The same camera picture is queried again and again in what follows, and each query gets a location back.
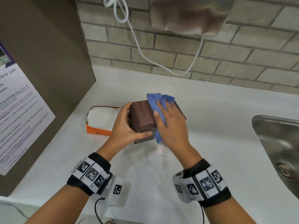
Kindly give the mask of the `blue cleaning cloth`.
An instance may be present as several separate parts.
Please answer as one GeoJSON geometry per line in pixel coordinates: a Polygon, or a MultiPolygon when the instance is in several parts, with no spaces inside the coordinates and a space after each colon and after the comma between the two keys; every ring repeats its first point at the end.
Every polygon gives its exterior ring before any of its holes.
{"type": "MultiPolygon", "coordinates": [[[[157,111],[160,115],[161,120],[163,121],[163,123],[165,124],[165,118],[163,116],[163,113],[161,111],[161,109],[158,107],[157,102],[159,101],[159,103],[163,106],[164,109],[166,109],[166,104],[165,102],[167,101],[168,103],[174,103],[175,102],[175,98],[170,96],[170,95],[162,95],[160,93],[150,93],[147,94],[147,100],[148,103],[152,109],[153,112],[157,111]]],[[[158,154],[159,155],[165,155],[166,151],[168,150],[168,147],[164,144],[160,131],[157,129],[156,134],[155,134],[155,138],[156,138],[156,142],[158,144],[158,154]]]]}

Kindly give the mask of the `person's right hand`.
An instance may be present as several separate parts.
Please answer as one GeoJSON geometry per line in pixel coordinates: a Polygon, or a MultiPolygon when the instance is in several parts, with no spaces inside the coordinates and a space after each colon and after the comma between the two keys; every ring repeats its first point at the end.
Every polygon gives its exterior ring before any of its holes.
{"type": "Polygon", "coordinates": [[[172,102],[165,102],[166,109],[157,102],[165,118],[165,124],[162,121],[162,128],[160,131],[164,144],[169,148],[185,149],[189,143],[187,124],[184,115],[180,112],[177,106],[172,102]]]}

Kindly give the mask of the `orange tissue box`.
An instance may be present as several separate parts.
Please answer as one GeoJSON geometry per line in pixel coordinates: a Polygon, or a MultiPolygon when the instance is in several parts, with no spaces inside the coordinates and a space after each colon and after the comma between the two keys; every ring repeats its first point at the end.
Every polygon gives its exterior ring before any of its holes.
{"type": "Polygon", "coordinates": [[[110,136],[120,107],[93,106],[86,117],[86,132],[110,136]]]}

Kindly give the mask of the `metal sink drain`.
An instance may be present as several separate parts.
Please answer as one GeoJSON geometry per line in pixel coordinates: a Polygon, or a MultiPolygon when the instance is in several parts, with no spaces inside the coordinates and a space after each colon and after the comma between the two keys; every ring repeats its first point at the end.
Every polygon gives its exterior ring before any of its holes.
{"type": "Polygon", "coordinates": [[[275,169],[276,172],[287,181],[296,182],[299,179],[297,170],[287,162],[277,162],[275,169]]]}

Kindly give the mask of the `person's right forearm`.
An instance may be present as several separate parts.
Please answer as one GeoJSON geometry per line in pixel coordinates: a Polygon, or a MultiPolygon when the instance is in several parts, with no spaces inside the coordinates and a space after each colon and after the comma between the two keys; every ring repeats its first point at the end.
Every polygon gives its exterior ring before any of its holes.
{"type": "MultiPolygon", "coordinates": [[[[191,145],[183,150],[178,148],[170,149],[179,160],[183,168],[190,169],[203,158],[191,145]]],[[[252,217],[231,197],[220,204],[203,209],[210,224],[256,224],[252,217]]]]}

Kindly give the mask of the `stainless steel sink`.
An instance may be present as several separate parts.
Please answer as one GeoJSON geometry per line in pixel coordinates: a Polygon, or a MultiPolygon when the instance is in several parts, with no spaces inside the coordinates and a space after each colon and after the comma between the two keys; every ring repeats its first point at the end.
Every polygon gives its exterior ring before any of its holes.
{"type": "MultiPolygon", "coordinates": [[[[277,162],[287,162],[297,170],[299,177],[299,120],[257,115],[252,118],[252,127],[273,167],[277,162]]],[[[299,179],[291,182],[278,176],[299,199],[299,179]]]]}

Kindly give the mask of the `person's left forearm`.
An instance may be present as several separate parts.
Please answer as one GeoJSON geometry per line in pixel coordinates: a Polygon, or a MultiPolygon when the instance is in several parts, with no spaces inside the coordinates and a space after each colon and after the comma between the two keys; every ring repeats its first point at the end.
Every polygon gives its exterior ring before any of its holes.
{"type": "MultiPolygon", "coordinates": [[[[108,162],[117,154],[107,142],[95,153],[108,162]]],[[[81,189],[66,184],[24,224],[75,224],[89,198],[81,189]]]]}

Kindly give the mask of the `brown woven box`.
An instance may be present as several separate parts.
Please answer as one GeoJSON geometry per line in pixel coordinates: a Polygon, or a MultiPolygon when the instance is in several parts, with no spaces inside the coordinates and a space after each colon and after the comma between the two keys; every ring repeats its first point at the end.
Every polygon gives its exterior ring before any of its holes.
{"type": "Polygon", "coordinates": [[[134,139],[133,143],[138,144],[155,139],[157,144],[162,144],[161,136],[158,134],[158,128],[148,100],[133,102],[129,108],[128,125],[135,133],[151,132],[148,137],[134,139]]]}

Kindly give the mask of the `metal wall dispenser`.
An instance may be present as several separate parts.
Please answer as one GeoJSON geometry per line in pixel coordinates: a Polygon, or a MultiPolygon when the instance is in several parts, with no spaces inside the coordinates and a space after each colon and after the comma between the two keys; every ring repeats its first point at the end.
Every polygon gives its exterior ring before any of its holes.
{"type": "Polygon", "coordinates": [[[237,0],[149,0],[150,25],[180,35],[217,36],[237,0]]]}

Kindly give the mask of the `black marker wristband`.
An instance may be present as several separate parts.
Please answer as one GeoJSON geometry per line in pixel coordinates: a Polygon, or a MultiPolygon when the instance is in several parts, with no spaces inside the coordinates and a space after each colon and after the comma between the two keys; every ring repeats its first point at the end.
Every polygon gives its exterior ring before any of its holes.
{"type": "Polygon", "coordinates": [[[183,170],[181,183],[187,187],[187,195],[203,208],[229,200],[232,195],[219,171],[205,159],[183,170]]]}
{"type": "Polygon", "coordinates": [[[88,196],[101,195],[113,174],[110,163],[98,153],[92,153],[73,170],[67,185],[76,187],[88,196]]]}

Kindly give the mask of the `brown cabinet panel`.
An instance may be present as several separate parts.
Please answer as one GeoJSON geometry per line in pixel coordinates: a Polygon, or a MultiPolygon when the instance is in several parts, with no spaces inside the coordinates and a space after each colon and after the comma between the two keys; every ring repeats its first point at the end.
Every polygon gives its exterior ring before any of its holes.
{"type": "Polygon", "coordinates": [[[0,41],[55,115],[5,176],[10,196],[95,83],[75,0],[0,0],[0,41]]]}

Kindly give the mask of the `person's left hand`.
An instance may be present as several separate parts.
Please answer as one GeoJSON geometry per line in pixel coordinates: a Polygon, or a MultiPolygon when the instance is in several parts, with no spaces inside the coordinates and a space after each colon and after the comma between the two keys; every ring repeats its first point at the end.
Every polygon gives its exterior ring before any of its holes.
{"type": "Polygon", "coordinates": [[[128,124],[128,121],[121,120],[121,109],[114,122],[112,133],[107,140],[108,146],[117,153],[132,142],[140,139],[145,139],[152,136],[151,131],[137,133],[133,131],[128,124]]]}

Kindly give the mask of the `white printed poster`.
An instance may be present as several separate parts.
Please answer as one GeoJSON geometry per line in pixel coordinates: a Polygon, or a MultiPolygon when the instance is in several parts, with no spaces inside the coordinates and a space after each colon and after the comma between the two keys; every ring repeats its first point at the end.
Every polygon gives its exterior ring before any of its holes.
{"type": "Polygon", "coordinates": [[[0,176],[5,176],[55,119],[0,41],[0,176]]]}

